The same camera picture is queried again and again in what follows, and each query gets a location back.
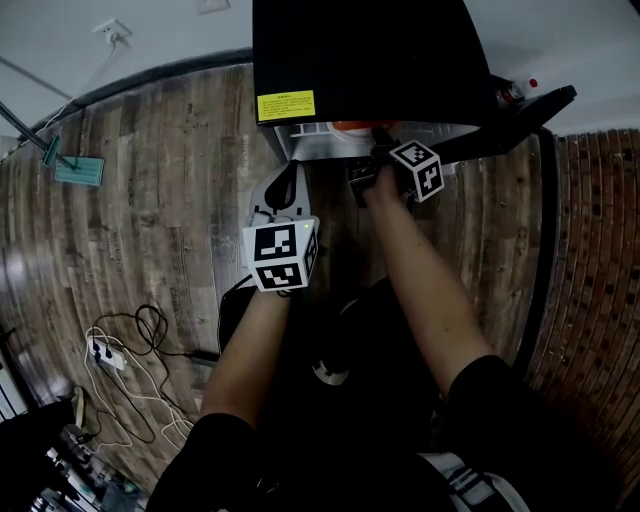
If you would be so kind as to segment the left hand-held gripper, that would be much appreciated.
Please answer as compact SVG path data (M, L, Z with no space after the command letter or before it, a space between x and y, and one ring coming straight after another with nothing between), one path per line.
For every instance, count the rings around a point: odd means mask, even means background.
M309 286L319 228L301 162L283 164L254 188L249 225L242 235L248 269L259 290L289 292Z

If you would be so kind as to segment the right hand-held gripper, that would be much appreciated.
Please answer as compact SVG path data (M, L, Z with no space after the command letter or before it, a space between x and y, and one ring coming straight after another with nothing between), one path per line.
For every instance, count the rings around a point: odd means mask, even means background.
M347 169L347 178L359 207L363 192L372 187L380 170L390 165L399 173L399 190L411 202L422 203L444 189L440 157L419 141L398 143L384 127L373 127L374 146L363 164Z

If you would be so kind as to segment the orange carrot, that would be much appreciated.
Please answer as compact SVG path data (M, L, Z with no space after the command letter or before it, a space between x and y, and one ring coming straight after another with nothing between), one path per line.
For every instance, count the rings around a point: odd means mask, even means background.
M390 129L397 121L390 120L367 120L367 121L334 121L331 123L335 130L347 132L354 130L370 130L375 127Z

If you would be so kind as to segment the black mini fridge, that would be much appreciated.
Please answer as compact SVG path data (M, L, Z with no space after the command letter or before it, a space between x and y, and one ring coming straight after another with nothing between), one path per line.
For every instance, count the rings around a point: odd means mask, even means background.
M256 122L282 160L365 157L334 121L390 120L444 163L509 152L566 108L572 86L501 108L464 0L253 0Z

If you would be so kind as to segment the person's right forearm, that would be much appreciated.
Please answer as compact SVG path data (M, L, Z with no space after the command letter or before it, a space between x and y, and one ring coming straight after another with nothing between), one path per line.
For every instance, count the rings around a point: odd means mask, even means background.
M492 353L460 278L453 273L395 192L364 194L388 277L436 384L447 396L473 361Z

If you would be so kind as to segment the person's left forearm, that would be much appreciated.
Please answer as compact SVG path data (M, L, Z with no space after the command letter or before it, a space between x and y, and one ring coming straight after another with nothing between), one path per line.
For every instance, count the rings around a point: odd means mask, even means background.
M227 414L257 425L278 363L289 296L256 292L213 368L200 416Z

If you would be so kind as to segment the person's right hand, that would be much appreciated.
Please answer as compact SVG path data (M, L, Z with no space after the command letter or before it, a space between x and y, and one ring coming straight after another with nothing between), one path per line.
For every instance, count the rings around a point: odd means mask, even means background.
M363 198L367 207L376 203L398 200L401 192L396 179L396 169L391 165L383 166L375 179L374 184L363 192Z

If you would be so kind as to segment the clear bottle red cap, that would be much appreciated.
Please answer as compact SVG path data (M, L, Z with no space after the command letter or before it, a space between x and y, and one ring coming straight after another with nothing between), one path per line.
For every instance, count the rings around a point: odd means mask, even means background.
M535 78L527 78L520 81L499 80L496 90L497 103L501 108L518 104L538 87Z

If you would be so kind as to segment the teal flat mop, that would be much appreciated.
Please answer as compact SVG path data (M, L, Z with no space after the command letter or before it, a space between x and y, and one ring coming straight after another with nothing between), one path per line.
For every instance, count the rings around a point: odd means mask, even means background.
M42 163L54 170L58 182L99 187L102 183L104 160L93 157L62 156L59 154L58 136L50 142L44 141L27 127L13 112L0 102L0 115L29 142L43 152Z

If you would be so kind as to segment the white power strip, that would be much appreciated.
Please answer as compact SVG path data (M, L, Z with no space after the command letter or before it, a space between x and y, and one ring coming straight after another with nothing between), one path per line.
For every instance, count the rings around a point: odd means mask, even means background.
M123 371L127 361L125 355L112 348L108 343L101 341L97 336L89 336L87 338L89 355L94 361L103 362L118 371Z

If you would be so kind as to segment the person's black shirt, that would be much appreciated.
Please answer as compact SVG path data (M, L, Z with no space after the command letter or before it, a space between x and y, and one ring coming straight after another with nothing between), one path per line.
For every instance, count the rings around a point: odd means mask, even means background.
M286 359L261 426L200 419L147 512L614 512L615 474L502 359L440 401L387 280L345 320L343 386Z

